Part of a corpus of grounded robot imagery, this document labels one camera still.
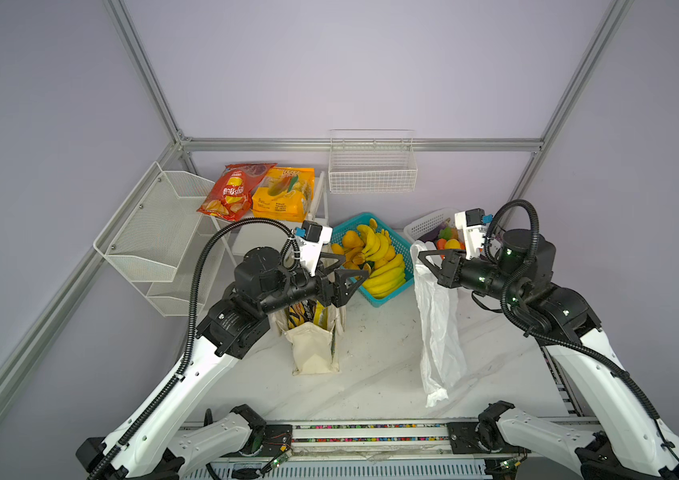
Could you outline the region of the yellow snack packet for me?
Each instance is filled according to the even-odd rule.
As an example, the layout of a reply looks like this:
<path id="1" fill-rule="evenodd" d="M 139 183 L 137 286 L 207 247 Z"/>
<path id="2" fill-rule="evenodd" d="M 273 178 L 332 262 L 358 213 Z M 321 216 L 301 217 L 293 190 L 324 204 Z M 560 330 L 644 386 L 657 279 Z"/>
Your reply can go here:
<path id="1" fill-rule="evenodd" d="M 319 301 L 315 301 L 312 323 L 324 330 L 328 329 L 328 309 Z"/>

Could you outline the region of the black yellow chips bag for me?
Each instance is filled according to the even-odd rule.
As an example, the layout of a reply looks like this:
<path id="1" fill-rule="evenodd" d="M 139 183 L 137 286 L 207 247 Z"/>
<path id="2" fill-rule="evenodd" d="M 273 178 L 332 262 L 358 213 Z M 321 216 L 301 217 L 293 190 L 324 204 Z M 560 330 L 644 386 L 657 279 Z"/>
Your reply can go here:
<path id="1" fill-rule="evenodd" d="M 286 310 L 287 328 L 289 330 L 299 328 L 305 323 L 313 323 L 315 320 L 315 302 L 304 300 L 289 306 Z"/>

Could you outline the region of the beige canvas tote bag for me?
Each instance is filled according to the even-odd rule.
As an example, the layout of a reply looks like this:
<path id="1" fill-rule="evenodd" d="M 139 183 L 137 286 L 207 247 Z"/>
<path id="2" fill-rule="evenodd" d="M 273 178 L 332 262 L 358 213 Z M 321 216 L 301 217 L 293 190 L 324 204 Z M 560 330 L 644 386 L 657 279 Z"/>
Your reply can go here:
<path id="1" fill-rule="evenodd" d="M 294 375 L 335 374 L 341 371 L 338 344 L 345 334 L 347 308 L 332 305 L 325 307 L 328 309 L 327 330 L 313 323 L 305 323 L 299 328 L 289 330 L 286 315 L 288 307 L 268 316 L 270 326 L 291 344 Z"/>

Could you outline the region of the white plastic bag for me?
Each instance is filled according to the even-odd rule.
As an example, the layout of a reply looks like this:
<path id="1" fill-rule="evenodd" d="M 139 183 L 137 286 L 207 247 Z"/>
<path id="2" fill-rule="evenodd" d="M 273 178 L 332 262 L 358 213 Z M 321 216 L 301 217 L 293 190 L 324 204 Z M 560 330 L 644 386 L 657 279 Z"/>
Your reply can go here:
<path id="1" fill-rule="evenodd" d="M 426 408 L 449 399 L 449 391 L 467 375 L 467 360 L 459 342 L 457 307 L 459 296 L 437 283 L 435 274 L 419 260 L 419 253 L 433 250 L 435 244 L 419 240 L 411 245 L 415 299 L 421 316 L 421 383 Z"/>

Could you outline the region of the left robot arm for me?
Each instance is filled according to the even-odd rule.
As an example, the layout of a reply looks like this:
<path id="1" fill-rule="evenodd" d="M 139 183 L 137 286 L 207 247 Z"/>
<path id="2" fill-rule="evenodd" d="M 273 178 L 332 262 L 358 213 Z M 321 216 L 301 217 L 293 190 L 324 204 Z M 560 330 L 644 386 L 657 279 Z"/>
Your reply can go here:
<path id="1" fill-rule="evenodd" d="M 288 228 L 283 248 L 257 247 L 234 270 L 234 281 L 205 318 L 198 316 L 203 268 L 227 233 L 252 224 L 245 218 L 220 228 L 202 248 L 189 291 L 187 332 L 177 364 L 141 406 L 111 434 L 89 438 L 76 456 L 90 479 L 180 479 L 215 459 L 259 452 L 265 421 L 248 406 L 191 432 L 181 427 L 210 388 L 269 330 L 269 316 L 306 300 L 343 307 L 369 279 L 345 268 L 345 258 L 324 252 L 329 228 L 305 221 Z"/>

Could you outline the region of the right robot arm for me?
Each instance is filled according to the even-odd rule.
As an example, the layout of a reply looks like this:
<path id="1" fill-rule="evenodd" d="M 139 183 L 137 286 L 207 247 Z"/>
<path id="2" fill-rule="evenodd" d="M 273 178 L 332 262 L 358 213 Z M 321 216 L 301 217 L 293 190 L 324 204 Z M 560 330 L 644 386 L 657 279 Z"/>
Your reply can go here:
<path id="1" fill-rule="evenodd" d="M 530 451 L 583 479 L 679 479 L 679 436 L 619 362 L 589 302 L 553 283 L 555 252 L 535 206 L 515 199 L 493 216 L 483 254 L 415 253 L 440 286 L 497 300 L 499 313 L 569 376 L 601 426 L 574 430 L 497 401 L 477 418 L 477 448 Z"/>

